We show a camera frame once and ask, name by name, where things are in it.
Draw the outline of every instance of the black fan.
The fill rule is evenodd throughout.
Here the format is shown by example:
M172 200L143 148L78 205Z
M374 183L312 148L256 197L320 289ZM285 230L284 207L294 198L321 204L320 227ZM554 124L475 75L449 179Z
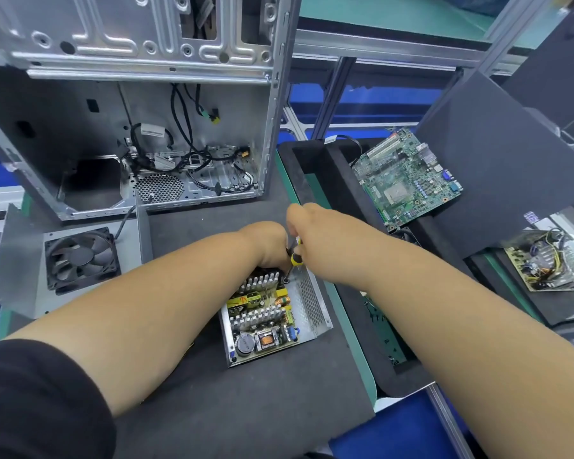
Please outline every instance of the black fan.
M60 295L121 274L108 228L52 240L45 244L47 284Z
M419 242L414 237L413 233L408 228L403 228L391 234L392 237L404 240L405 242L412 243L413 245L419 245Z

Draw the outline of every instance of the capacitor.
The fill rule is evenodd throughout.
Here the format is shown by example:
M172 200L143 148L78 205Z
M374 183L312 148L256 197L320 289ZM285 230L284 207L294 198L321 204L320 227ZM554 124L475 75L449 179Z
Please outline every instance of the capacitor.
M245 357L253 352L255 339L250 333L242 332L236 340L236 352Z
M291 298L289 298L288 296L281 296L280 298L276 298L274 303L276 304L276 306L284 306L286 304L291 303Z

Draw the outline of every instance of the black sleeve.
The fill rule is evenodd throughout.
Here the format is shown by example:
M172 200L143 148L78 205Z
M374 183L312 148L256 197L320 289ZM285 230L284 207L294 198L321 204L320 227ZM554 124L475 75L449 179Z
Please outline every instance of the black sleeve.
M98 387L58 349L0 341L0 459L110 459L115 423Z

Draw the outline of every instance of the hand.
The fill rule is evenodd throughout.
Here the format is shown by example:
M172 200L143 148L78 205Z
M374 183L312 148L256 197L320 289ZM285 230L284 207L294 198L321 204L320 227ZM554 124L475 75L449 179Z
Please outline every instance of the hand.
M279 267L285 273L291 269L287 255L288 236L284 227L276 222L256 222L239 231L251 241L254 248L259 248L260 267Z
M368 291L374 254L388 236L354 217L315 203L292 204L287 227L300 236L296 253L325 280Z

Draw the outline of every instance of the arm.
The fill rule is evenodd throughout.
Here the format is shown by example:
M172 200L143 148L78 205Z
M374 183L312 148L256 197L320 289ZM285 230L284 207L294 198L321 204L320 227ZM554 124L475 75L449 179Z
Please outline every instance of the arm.
M48 343L92 378L113 415L143 401L256 266L287 267L274 222L207 237L78 297L9 336Z
M368 292L490 457L574 457L574 347L429 252L292 205L307 267Z

